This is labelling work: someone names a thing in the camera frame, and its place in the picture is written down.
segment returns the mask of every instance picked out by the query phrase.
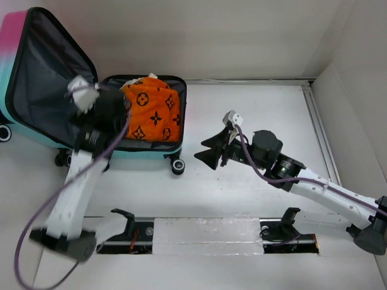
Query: cable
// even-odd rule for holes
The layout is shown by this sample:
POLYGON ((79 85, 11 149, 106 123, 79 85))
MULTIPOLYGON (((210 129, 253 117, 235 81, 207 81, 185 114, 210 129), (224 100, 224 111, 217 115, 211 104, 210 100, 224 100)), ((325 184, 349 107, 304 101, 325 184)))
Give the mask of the cable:
POLYGON ((246 143, 249 143, 249 139, 246 137, 246 135, 243 135, 243 138, 245 139, 246 143))
POLYGON ((285 240, 285 241, 280 242, 280 243, 273 243, 273 244, 271 244, 271 246, 273 246, 273 247, 283 246, 283 245, 286 245, 286 244, 288 244, 288 243, 290 243, 290 242, 292 242, 294 240, 299 239, 300 237, 301 237, 301 235, 298 234, 297 236, 295 236, 294 238, 292 238, 290 240, 285 240))
POLYGON ((75 268, 78 266, 78 262, 72 267, 72 269, 63 277, 61 281, 56 283, 53 286, 50 286, 48 288, 34 288, 33 286, 27 285, 24 280, 21 277, 20 273, 20 266, 19 266, 19 257, 20 257, 20 251, 23 244, 23 241, 27 235, 28 230, 32 226, 32 223, 36 220, 36 218, 53 202, 55 199, 58 198, 58 196, 67 189, 74 181, 76 181, 79 177, 81 177, 83 174, 85 174, 87 171, 89 171, 91 168, 93 168, 99 161, 107 157, 113 150, 117 147, 118 143, 121 141, 121 139, 124 137, 128 126, 129 126, 129 120, 130 120, 130 113, 128 113, 128 117, 126 119, 126 123, 122 131, 117 135, 117 137, 114 139, 114 141, 109 145, 108 148, 106 148, 92 163, 87 165, 84 169, 82 169, 79 173, 77 173, 76 176, 71 178, 61 189, 59 189, 56 193, 54 193, 50 198, 44 202, 41 207, 35 212, 35 214, 31 217, 31 219, 27 222, 25 228, 23 229, 20 238, 18 240, 18 244, 16 246, 15 250, 15 258, 13 260, 13 270, 15 272, 16 280, 18 283, 26 290, 52 290, 58 287, 60 284, 62 284, 68 276, 75 270, 75 268))
MULTIPOLYGON (((243 135, 243 132, 242 132, 242 129, 241 127, 239 127, 239 125, 235 125, 236 129, 238 130, 239 134, 240 135, 243 135)), ((270 178, 267 178, 266 176, 264 176, 257 168, 257 166, 255 165, 254 161, 253 161, 253 158, 251 157, 249 151, 247 150, 247 146, 246 146, 246 143, 244 141, 243 138, 241 138, 241 144, 242 144, 242 148, 243 148, 243 151, 246 155, 246 158, 247 160, 249 161, 250 163, 250 166, 253 168, 253 170, 255 171, 255 173, 260 177, 262 178, 264 181, 266 181, 267 183, 272 183, 272 184, 275 184, 275 183, 283 183, 283 182, 295 182, 295 181, 305 181, 305 182, 310 182, 310 183, 314 183, 314 184, 317 184, 319 186, 322 186, 324 187, 326 184, 321 182, 321 181, 318 181, 318 180, 315 180, 315 179, 311 179, 311 178, 305 178, 305 177, 291 177, 291 178, 282 178, 282 179, 270 179, 270 178)), ((387 213, 377 207, 374 207, 364 201, 361 201, 357 198, 354 198, 353 196, 350 196, 344 192, 342 192, 341 190, 339 189, 336 189, 332 186, 328 186, 328 189, 329 190, 332 190, 333 192, 336 192, 338 195, 341 195, 343 196, 344 198, 348 198, 358 204, 361 204, 365 207, 368 207, 374 211, 376 211, 377 213, 380 213, 381 215, 383 215, 384 217, 387 218, 387 213)))
POLYGON ((138 234, 140 233, 139 230, 137 230, 135 233, 134 233, 134 238, 130 244, 130 251, 129 251, 129 254, 131 254, 133 252, 133 248, 134 248, 134 245, 135 245, 135 241, 137 240, 138 238, 138 234))

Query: suitcase wheel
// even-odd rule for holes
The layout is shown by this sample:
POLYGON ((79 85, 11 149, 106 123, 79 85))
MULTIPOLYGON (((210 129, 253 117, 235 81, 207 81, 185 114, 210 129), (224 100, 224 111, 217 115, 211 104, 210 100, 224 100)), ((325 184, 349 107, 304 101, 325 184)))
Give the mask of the suitcase wheel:
POLYGON ((4 124, 0 124, 0 143, 5 143, 11 140, 12 131, 4 124))
POLYGON ((55 165, 58 167, 71 165, 71 155, 67 154, 67 149, 59 149, 59 153, 55 156, 55 165))
POLYGON ((183 160, 181 159, 176 159, 173 163, 172 163, 172 172, 175 174, 175 175, 182 175, 184 170, 186 168, 186 164, 184 163, 183 160))
POLYGON ((172 172, 174 175, 182 175, 186 169, 186 164, 183 160, 180 159, 181 149, 171 155, 165 155, 164 157, 169 157, 171 159, 172 172))

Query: black base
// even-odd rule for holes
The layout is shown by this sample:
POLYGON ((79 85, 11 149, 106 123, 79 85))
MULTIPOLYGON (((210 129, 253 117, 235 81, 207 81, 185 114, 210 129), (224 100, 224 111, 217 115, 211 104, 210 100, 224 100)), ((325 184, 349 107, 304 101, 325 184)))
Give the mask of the black base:
POLYGON ((47 235, 46 228, 39 228, 31 231, 30 240, 83 263, 91 257, 96 248, 97 240, 95 235, 94 232, 82 230, 80 237, 77 239, 67 240, 65 236, 56 239, 47 235))

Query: black clamp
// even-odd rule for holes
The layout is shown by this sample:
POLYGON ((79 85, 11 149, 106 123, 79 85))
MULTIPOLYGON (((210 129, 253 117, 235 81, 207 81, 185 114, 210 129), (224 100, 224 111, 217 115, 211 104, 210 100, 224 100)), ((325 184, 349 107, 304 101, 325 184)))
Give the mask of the black clamp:
POLYGON ((124 234, 128 237, 132 236, 134 232, 134 227, 135 227, 134 214, 129 213, 125 210, 121 210, 119 208, 115 208, 111 210, 111 213, 118 213, 128 220, 128 222, 126 223, 124 234))

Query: patterned fabric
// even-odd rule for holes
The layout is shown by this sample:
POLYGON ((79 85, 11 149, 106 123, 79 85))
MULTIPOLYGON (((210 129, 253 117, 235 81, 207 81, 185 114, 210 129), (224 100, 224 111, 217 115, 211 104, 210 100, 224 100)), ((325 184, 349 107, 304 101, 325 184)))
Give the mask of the patterned fabric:
POLYGON ((165 82, 144 77, 122 91, 132 103, 129 139, 178 142, 180 140, 180 100, 177 91, 165 82))

